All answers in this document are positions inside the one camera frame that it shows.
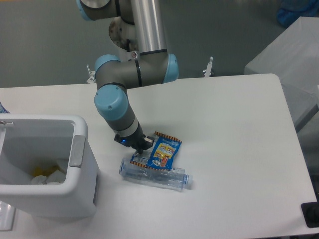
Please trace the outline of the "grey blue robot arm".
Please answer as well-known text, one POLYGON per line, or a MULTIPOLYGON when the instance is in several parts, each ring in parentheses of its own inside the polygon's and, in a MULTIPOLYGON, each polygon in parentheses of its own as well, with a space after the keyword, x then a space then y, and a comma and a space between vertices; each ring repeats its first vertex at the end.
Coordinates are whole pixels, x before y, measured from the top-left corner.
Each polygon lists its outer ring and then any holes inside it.
POLYGON ((103 55, 95 62, 98 113, 114 131, 114 140, 142 153, 154 139, 145 136, 130 106, 127 90, 175 81, 179 75, 176 56, 166 48, 158 0, 79 0, 85 20, 118 17, 135 29, 138 57, 122 62, 117 56, 103 55))

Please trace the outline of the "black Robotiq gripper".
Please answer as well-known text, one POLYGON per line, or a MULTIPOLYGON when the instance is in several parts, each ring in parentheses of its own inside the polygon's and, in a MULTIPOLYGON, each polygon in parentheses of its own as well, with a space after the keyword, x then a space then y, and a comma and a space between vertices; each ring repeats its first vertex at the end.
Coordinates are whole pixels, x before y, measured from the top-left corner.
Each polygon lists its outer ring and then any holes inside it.
POLYGON ((155 138, 152 136, 146 136, 143 133, 141 126, 138 126, 135 132, 129 136, 120 136, 116 134, 114 141, 120 143, 125 147, 132 147, 136 150, 137 154, 142 154, 143 150, 147 149, 147 146, 153 146, 155 138))

